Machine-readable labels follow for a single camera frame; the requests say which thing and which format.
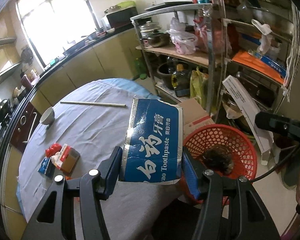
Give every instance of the red plastic basket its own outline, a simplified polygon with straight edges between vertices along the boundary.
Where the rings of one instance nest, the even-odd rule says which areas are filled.
[[[250,140],[238,129],[223,124],[210,124],[192,132],[183,141],[183,145],[188,148],[195,159],[199,159],[200,155],[216,144],[226,145],[232,149],[234,168],[227,177],[237,179],[244,175],[249,180],[255,178],[257,174],[256,150]],[[194,202],[202,202],[193,198],[184,178],[181,178],[180,185]]]

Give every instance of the white tablecloth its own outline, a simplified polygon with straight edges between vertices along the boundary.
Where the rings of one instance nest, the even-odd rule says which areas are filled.
[[[71,176],[73,179],[97,168],[115,146],[123,147],[133,97],[133,93],[100,80],[78,88],[63,100],[121,103],[128,107],[60,103],[53,107],[55,122],[49,129],[38,125],[19,167],[20,193],[27,221],[52,183],[38,172],[45,149],[54,142],[67,143],[80,153]],[[57,174],[61,172],[56,169],[54,176]],[[117,182],[114,193],[101,202],[110,238],[142,239],[160,211],[179,195],[174,185]],[[74,203],[77,239],[83,239],[79,203],[76,200]]]

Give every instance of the metal bolt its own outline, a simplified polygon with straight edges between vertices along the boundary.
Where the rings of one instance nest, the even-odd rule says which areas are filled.
[[[211,176],[211,175],[213,175],[213,170],[207,169],[204,171],[204,174]]]
[[[248,181],[247,177],[245,177],[245,176],[240,176],[240,177],[239,177],[239,180],[240,180],[241,182],[247,182],[247,181]]]
[[[62,182],[62,180],[63,180],[63,176],[62,175],[57,175],[57,176],[54,177],[54,181],[56,183]]]
[[[90,175],[90,176],[96,176],[98,173],[99,173],[99,171],[98,171],[98,170],[95,170],[95,169],[89,171],[89,175]]]

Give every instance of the microwave oven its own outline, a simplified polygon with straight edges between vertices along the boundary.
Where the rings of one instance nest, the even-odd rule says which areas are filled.
[[[130,18],[136,15],[138,15],[138,12],[135,6],[119,9],[118,11],[107,13],[101,19],[101,24],[105,30],[119,28],[121,26],[131,24]]]

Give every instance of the white chopstick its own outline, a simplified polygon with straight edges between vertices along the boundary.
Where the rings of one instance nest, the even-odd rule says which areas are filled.
[[[94,105],[94,106],[118,106],[118,107],[127,107],[126,104],[98,103],[98,102],[60,101],[60,103],[61,103],[61,104],[76,104],[76,105]]]

